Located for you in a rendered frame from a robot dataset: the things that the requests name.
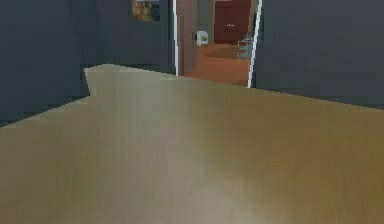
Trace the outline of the brown room door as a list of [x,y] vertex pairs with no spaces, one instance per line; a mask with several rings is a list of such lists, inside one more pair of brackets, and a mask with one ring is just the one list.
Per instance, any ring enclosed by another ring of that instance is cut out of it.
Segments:
[[184,76],[196,67],[197,0],[177,0],[178,69]]

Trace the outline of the pale grey shelf unit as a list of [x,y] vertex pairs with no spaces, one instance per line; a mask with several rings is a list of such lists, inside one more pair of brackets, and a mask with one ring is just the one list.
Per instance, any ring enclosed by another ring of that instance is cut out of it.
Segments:
[[241,59],[250,59],[252,56],[253,39],[245,38],[238,42],[237,57]]

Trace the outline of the dark red cupboard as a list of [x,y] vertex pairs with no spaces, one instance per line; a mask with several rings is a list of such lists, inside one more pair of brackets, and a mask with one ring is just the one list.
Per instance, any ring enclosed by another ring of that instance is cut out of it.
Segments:
[[248,34],[251,0],[215,2],[214,42],[235,45]]

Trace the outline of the framed yellow brown picture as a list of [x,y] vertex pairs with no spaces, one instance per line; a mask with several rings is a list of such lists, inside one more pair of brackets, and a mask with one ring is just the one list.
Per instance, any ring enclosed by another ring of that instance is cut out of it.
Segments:
[[160,20],[159,0],[131,0],[132,15],[136,21],[154,22]]

